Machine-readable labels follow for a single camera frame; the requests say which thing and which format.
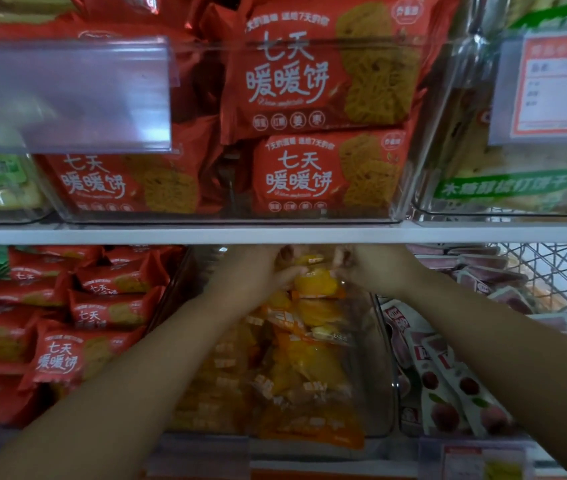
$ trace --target number on price tag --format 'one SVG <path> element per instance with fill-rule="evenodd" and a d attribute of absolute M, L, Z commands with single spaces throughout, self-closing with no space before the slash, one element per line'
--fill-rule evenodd
<path fill-rule="evenodd" d="M 526 452 L 481 447 L 444 447 L 442 480 L 524 480 Z"/>
<path fill-rule="evenodd" d="M 567 34 L 524 39 L 510 136 L 567 136 Z"/>

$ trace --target white shelf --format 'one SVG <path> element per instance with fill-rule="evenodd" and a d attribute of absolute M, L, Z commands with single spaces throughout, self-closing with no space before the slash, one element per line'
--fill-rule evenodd
<path fill-rule="evenodd" d="M 566 223 L 399 225 L 0 225 L 4 244 L 295 244 L 567 242 Z"/>

